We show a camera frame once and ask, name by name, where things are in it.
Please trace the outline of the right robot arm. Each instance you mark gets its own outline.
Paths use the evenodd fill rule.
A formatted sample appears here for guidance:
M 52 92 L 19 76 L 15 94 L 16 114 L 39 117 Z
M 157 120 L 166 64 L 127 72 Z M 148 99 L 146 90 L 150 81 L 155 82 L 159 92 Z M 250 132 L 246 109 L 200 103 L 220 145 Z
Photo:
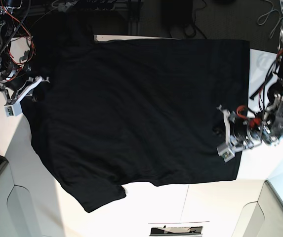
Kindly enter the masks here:
M 49 89 L 50 70 L 29 22 L 34 9 L 39 7 L 32 0 L 0 0 L 0 92 L 6 105 L 40 101 Z

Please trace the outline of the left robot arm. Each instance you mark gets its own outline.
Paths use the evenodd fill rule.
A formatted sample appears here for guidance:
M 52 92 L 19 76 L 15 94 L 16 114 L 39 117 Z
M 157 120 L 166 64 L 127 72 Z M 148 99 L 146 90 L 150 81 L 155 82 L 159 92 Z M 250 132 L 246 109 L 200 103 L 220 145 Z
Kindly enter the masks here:
M 280 5 L 283 14 L 283 0 Z M 224 117 L 225 142 L 218 146 L 217 151 L 225 160 L 262 143 L 277 144 L 283 138 L 283 17 L 277 56 L 264 82 L 250 99 L 255 97 L 259 99 L 259 112 L 252 112 L 246 105 L 240 105 L 232 112 L 222 106 L 218 107 Z

